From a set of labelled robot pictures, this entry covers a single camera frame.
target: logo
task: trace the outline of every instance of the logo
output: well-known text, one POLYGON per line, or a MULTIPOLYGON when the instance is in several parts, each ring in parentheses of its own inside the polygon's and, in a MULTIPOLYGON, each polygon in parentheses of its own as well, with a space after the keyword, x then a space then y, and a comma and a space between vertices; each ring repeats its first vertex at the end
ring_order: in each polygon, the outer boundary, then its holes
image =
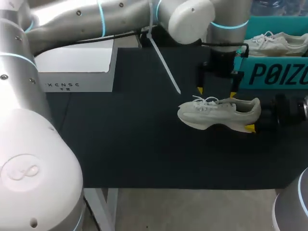
POLYGON ((34 177, 38 172, 39 167, 33 165, 28 168, 11 169, 11 171, 8 172, 8 177, 12 180, 22 180, 24 177, 34 177))
POLYGON ((11 191, 26 192, 43 181, 42 160, 31 154, 20 154, 6 161, 0 169, 3 185, 11 191))

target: black mat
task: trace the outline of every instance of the black mat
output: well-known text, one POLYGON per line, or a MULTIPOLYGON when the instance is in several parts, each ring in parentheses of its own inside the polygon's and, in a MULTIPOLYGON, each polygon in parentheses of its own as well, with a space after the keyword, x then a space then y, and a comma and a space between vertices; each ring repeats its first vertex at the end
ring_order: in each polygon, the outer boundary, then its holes
MULTIPOLYGON (((284 188, 308 166, 308 124, 251 135, 221 126, 199 131, 181 123, 178 105, 198 95, 195 66, 207 58, 207 50, 162 53, 182 95, 151 49, 119 50, 113 93, 71 94, 61 134, 80 161, 85 187, 284 188)), ((226 97, 229 86, 209 77, 205 96, 226 97)), ((276 93, 246 90, 238 97, 269 100, 276 93)), ((284 93, 304 96, 308 91, 284 93)), ((51 93, 49 100, 58 110, 61 99, 51 93)))

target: white panel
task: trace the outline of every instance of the white panel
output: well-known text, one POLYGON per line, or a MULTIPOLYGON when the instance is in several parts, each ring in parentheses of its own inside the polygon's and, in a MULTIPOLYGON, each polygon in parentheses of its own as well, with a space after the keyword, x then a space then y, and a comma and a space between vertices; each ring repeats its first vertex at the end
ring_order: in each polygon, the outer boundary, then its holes
POLYGON ((35 58, 41 73, 108 72, 113 40, 53 49, 35 58))

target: sneaker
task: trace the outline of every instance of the sneaker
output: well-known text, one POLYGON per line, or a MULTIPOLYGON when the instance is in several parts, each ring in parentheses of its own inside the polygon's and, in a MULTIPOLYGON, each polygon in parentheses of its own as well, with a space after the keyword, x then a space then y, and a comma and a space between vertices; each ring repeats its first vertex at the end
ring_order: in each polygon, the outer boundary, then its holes
POLYGON ((197 99, 179 106, 178 117, 186 125, 199 130, 205 130, 214 124, 224 124, 232 130, 250 133, 245 126, 254 124, 261 114, 258 98, 245 101, 235 98, 218 100, 215 97, 194 97, 197 99))
POLYGON ((250 56, 302 56, 308 49, 308 34, 291 36, 281 32, 274 35, 268 31, 244 43, 249 45, 250 56))

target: shoe box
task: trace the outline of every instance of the shoe box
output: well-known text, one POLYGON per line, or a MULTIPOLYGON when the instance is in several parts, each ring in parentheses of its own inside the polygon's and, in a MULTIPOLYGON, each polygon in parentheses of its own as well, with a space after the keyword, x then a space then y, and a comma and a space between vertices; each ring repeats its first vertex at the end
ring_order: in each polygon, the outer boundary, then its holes
MULTIPOLYGON (((301 36, 308 33, 308 17, 253 16, 245 39, 267 31, 301 36)), ((234 64, 244 71, 241 89, 308 89, 308 57, 236 57, 234 64)))

